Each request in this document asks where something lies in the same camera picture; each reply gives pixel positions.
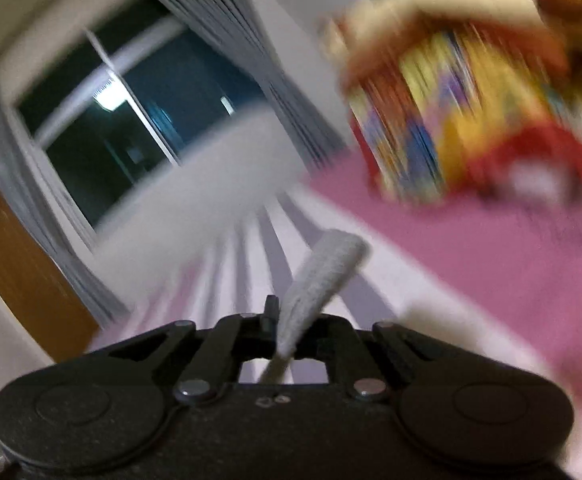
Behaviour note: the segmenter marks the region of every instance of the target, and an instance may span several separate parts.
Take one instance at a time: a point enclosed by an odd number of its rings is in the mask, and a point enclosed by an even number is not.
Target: curtain
[[[321,167],[344,141],[284,74],[250,0],[159,0],[261,87],[304,163]]]
[[[128,310],[76,256],[26,161],[23,147],[0,103],[0,192],[32,238],[55,262],[66,280],[104,326]]]

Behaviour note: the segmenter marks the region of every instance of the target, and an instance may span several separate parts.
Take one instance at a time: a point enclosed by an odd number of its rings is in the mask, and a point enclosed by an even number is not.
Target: pink bed sheet
[[[309,187],[349,210],[522,336],[582,403],[582,206],[547,211],[472,197],[409,210],[347,153]]]

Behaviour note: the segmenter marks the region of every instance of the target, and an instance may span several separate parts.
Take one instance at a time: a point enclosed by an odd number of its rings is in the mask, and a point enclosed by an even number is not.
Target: black plastic
[[[270,358],[276,298],[212,330],[178,321],[0,392],[4,478],[565,479],[573,411],[554,384],[397,324],[320,316],[296,358],[329,384],[240,384]],[[381,380],[366,396],[357,381]],[[204,381],[209,394],[178,393]]]

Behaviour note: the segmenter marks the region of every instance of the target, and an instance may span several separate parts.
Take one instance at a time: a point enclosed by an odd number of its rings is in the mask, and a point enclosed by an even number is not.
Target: window
[[[18,111],[52,165],[54,195],[91,228],[155,167],[177,164],[214,124],[262,98],[159,2],[137,0],[88,32]]]

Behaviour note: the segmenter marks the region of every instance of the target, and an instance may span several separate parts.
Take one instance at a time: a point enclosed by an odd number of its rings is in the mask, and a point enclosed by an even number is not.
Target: bed
[[[582,207],[547,213],[472,197],[408,210],[368,189],[359,152],[281,193],[199,258],[173,272],[131,315],[107,327],[92,349],[177,319],[213,326],[261,312],[283,296],[327,228],[363,236],[364,267],[326,309],[369,329],[382,319],[525,368],[571,396],[576,424],[560,459],[582,480]],[[316,362],[297,362],[286,380],[325,382]],[[262,362],[248,362],[253,382]]]

